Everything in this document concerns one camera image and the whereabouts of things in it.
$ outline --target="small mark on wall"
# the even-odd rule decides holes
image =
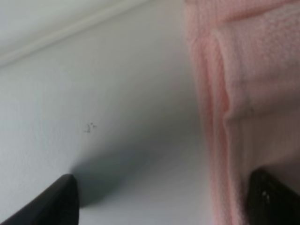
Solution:
[[[87,124],[85,125],[85,130],[84,130],[84,132],[85,132],[85,133],[91,133],[92,130],[94,130],[94,129],[96,129],[96,128],[97,128],[97,126],[96,126],[94,123],[87,123]]]

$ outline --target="pink towel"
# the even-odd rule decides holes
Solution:
[[[251,172],[293,183],[279,168],[300,158],[300,2],[185,2],[216,222],[244,225]]]

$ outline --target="wall molding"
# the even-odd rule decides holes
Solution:
[[[63,38],[76,34],[93,25],[106,21],[151,0],[122,0],[75,15],[55,25],[45,27],[25,37],[20,37],[10,46],[0,47],[0,66],[11,63]]]

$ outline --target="towel fold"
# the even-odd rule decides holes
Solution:
[[[216,223],[245,225],[251,172],[300,159],[300,2],[186,0],[186,16]]]

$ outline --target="black object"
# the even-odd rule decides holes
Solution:
[[[246,212],[250,225],[300,225],[300,196],[259,169],[250,178]]]
[[[77,181],[66,174],[1,225],[78,225],[78,221]]]

